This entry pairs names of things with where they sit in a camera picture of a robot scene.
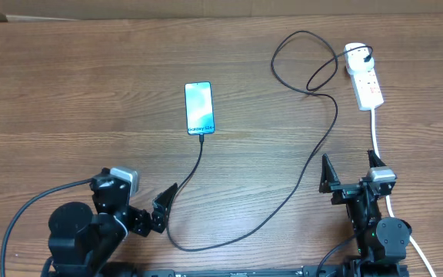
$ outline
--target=power strip socket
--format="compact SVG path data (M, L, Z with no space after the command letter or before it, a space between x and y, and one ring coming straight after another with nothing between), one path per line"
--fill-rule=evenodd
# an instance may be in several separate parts
M345 46L345 51L365 46L363 43L349 43ZM374 58L365 62L368 56L368 48L360 48L345 54L346 70L351 76L351 83L355 96L357 97L358 108L361 111L370 111L384 103L381 88L378 85L377 75L374 70Z

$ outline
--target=white power strip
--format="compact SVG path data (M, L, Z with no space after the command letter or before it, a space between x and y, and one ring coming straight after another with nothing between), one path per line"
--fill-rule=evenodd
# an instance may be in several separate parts
M360 46L365 45L363 43L356 42L349 43L345 46L345 51ZM377 76L375 75L374 58L371 58L370 61L365 62L365 57L368 55L368 48L360 48L346 53L346 70L348 70L348 73L351 76L351 83L353 84L353 89L355 90L355 95L357 97L358 108L361 111L371 112L372 144L374 146L375 154L380 158L377 146L377 135L375 134L375 108L382 105L384 103L384 99L382 98L381 88L378 85ZM385 201L388 207L389 216L394 217L391 197L387 195L385 197ZM410 236L410 242L420 255L423 263L427 266L431 277L436 277L430 262L428 262L427 257L412 236Z

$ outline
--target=blue phone screen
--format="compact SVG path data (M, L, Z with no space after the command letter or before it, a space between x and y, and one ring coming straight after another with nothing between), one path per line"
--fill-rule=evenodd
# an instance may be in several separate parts
M215 132L212 84L209 82L185 84L185 112L189 135Z

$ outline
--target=wooden tabletop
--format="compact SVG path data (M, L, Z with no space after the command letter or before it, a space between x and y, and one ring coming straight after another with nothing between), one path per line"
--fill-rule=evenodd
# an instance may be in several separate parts
M225 242L262 222L290 193L331 124L328 98L281 85L269 62L281 40L310 30L337 52L349 42L374 47L385 104L378 108L383 161L398 175L395 214L443 276L443 15L356 15L0 24L0 247L16 211L46 189L89 178L102 167L142 172L132 205L152 199L192 169L198 138L185 130L184 84L210 81L214 135L177 199L172 233L194 248ZM308 36L281 52L276 68L304 87L330 58ZM316 82L327 78L327 68ZM300 188L261 230L205 252L181 252L166 234L130 235L111 260L148 269L295 268L320 262L350 236L343 205L318 193L321 155L343 182L368 170L370 113L358 110L341 60L321 92L339 117ZM60 205L92 204L87 186L50 195L18 220L8 245L9 276L38 276L48 250L48 217ZM381 201L383 215L387 215ZM329 262L356 253L356 244ZM409 246L412 276L425 266Z

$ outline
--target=white power cord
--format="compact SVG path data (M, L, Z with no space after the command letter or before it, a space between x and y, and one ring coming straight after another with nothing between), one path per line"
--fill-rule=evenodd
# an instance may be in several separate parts
M374 152L375 154L381 158L380 154L378 153L378 146L377 146L377 135L375 134L375 109L372 108L370 110L370 116L371 116L371 133L372 133L372 144L374 146ZM394 213L392 212L392 204L391 204L391 197L389 195L385 196L385 204L388 207L389 216L395 217ZM431 267L430 262L428 262L427 257L425 257L425 254L423 254L423 251L420 249L420 246L416 241L413 239L412 236L409 237L409 241L412 243L413 247L415 247L416 251L421 257L421 260L423 260L423 263L427 266L428 272L430 272L431 277L437 277L434 269Z

